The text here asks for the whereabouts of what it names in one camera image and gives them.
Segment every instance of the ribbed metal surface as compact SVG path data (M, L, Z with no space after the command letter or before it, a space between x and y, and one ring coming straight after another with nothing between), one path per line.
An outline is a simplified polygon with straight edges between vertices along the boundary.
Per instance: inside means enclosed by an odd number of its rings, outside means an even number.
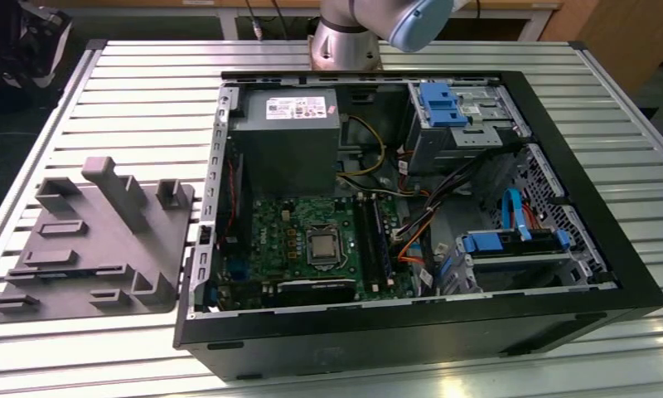
M663 147L586 57L556 43L455 43L403 54L389 70L521 70L663 287ZM87 156L109 155L141 182L180 178L204 190L223 70L304 70L307 43L112 42L75 82L59 124L0 236L3 277L39 216L44 177L85 182ZM199 219L200 203L192 212ZM191 229L189 241L195 239ZM663 309L541 356L349 372L227 386L172 349L175 313L0 325L0 393L139 396L663 396Z

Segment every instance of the yellow wire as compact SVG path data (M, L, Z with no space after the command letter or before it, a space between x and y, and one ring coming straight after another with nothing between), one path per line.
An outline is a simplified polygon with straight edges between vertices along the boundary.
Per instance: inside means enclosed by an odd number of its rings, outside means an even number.
M363 118L360 118L359 116L349 115L349 119L353 119L359 123L364 124L364 127L375 135L376 140L379 141L379 144L381 146L381 158L379 159L379 162L367 170L361 170L359 172L340 172L339 175L345 176L345 177L363 176L364 174L369 174L372 171L375 171L379 167L383 166L384 161L387 160L387 145L384 144L384 140L383 140L379 132L375 130L375 128L371 126L371 124L367 123L367 121Z

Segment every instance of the gray 3d printed holder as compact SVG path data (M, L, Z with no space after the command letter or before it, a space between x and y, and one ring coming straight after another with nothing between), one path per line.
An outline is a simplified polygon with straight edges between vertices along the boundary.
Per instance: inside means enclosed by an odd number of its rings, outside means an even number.
M193 187L141 187L115 174L112 158L88 158L83 176L47 178L44 210L6 277L0 323L172 311Z

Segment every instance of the open computer tower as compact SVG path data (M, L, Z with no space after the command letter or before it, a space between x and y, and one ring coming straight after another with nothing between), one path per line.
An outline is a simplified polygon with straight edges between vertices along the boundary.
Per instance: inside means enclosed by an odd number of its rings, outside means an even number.
M224 74L175 347L225 380L545 352L663 293L518 72Z

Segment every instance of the blue plastic clip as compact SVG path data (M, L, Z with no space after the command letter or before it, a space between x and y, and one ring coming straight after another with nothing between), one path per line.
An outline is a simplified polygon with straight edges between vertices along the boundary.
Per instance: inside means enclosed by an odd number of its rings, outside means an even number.
M498 233L484 232L481 234L472 234L472 239L477 245L478 251L493 251L504 250L504 245L501 244L501 238L498 238Z
M510 229L510 211L509 211L509 202L513 205L513 218L517 223L518 232L521 232L521 236L524 240L533 239L530 236L529 227L526 226L526 218L524 217L524 205L521 203L521 193L516 188L509 188L504 193L504 200L501 203L501 216L502 216L502 224L504 229Z
M469 119L459 108L460 98L447 83L420 83L420 99L433 127L465 127Z
M473 253L477 250L477 245L474 245L474 239L470 236L463 238L463 243L465 244L467 253Z
M570 248L570 235L566 230L557 230L556 236L564 250Z
M445 263L443 264L443 269L440 270L440 276L447 274L447 271L451 269L451 267L452 267L452 255L448 254Z

